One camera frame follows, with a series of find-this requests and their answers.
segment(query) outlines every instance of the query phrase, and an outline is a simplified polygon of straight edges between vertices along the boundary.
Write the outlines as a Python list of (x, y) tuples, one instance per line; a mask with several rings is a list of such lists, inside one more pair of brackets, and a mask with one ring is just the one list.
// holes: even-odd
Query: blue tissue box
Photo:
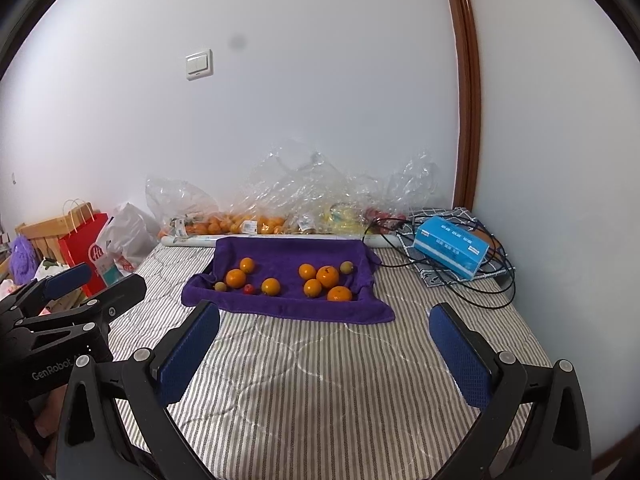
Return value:
[(471, 280), (489, 244), (439, 216), (432, 216), (416, 230), (414, 247), (458, 276)]

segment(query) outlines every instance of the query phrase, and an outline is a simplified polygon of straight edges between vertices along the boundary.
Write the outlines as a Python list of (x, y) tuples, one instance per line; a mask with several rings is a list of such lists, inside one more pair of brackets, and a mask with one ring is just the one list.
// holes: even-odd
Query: white plastic bag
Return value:
[(68, 268), (69, 266), (66, 264), (59, 264), (57, 262), (52, 264), (47, 260), (42, 260), (40, 262), (40, 265), (38, 266), (38, 270), (36, 270), (36, 275), (34, 276), (34, 278), (38, 281), (44, 280), (49, 276), (55, 276), (56, 274), (60, 274), (60, 272), (63, 272)]
[(142, 211), (129, 202), (116, 209), (95, 243), (125, 275), (137, 269), (156, 246)]
[(14, 280), (2, 280), (0, 283), (0, 301), (4, 300), (9, 294), (13, 294), (20, 288), (20, 285), (16, 285)]

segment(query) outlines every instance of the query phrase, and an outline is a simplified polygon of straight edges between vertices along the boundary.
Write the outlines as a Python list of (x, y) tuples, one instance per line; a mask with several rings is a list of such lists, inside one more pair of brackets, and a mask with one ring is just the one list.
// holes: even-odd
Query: blue gripper pad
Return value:
[(178, 402), (220, 329), (220, 312), (209, 303), (158, 370), (156, 398), (161, 406)]
[(46, 300), (57, 300), (72, 290), (89, 283), (91, 279), (91, 267), (87, 264), (79, 264), (64, 270), (55, 276), (46, 278), (43, 295)]
[(489, 370), (439, 305), (433, 307), (429, 314), (429, 334), (466, 403), (484, 410), (492, 396)]

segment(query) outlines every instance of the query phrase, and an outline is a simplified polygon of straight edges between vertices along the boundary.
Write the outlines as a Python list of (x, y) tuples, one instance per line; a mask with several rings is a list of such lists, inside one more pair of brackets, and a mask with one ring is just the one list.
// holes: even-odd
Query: purple plush toy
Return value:
[(14, 283), (16, 285), (29, 283), (36, 275), (38, 265), (39, 262), (33, 247), (25, 236), (19, 235), (11, 244), (11, 260), (9, 261), (9, 270), (14, 276)]

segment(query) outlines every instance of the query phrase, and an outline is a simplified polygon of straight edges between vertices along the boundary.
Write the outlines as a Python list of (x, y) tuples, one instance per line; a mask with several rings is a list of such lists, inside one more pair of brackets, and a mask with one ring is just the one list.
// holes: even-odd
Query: light switch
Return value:
[(187, 56), (187, 79), (191, 81), (213, 74), (212, 58), (210, 49)]

